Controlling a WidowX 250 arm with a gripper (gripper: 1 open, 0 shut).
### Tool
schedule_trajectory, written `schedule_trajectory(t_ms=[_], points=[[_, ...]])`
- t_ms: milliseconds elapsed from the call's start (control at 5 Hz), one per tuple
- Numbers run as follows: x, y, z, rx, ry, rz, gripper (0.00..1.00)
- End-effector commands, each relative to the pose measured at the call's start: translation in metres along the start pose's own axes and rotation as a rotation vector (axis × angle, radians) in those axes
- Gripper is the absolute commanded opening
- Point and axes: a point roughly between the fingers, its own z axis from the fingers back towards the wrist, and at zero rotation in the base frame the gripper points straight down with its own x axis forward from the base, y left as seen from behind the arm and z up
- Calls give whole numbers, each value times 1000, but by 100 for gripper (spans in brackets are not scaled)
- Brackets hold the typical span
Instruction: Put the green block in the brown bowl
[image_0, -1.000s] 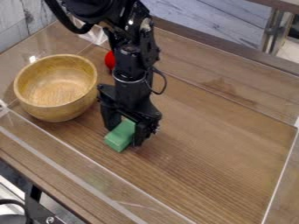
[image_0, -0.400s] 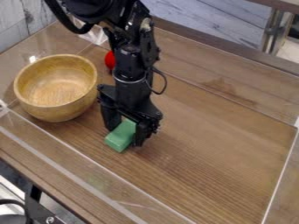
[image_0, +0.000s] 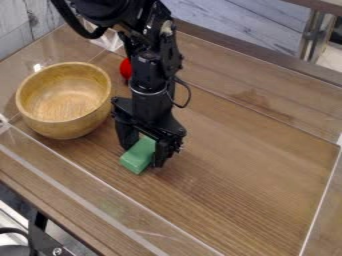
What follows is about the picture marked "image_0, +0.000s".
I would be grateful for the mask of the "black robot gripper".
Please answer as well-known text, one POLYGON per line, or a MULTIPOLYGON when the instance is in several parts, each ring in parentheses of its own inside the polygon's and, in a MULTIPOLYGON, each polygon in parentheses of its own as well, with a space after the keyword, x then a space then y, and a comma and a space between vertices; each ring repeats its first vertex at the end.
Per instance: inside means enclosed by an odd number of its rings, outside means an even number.
POLYGON ((152 166, 161 168, 174 153, 180 152, 185 128, 172 114, 174 85, 156 92, 130 89, 130 97, 113 97, 112 117, 120 146, 128 150, 142 133, 154 141, 152 166))

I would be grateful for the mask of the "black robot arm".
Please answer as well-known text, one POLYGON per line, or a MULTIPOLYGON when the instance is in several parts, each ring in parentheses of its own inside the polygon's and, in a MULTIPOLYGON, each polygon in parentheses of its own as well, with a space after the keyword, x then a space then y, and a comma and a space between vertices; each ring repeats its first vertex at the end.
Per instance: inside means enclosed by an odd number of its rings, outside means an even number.
POLYGON ((180 151, 185 128, 172 115, 174 87, 181 83, 182 54, 172 14, 160 0, 50 0, 73 31, 100 38, 118 25, 132 67, 130 96, 110 99, 120 146, 129 150, 141 134, 154 140, 149 164, 161 167, 180 151))

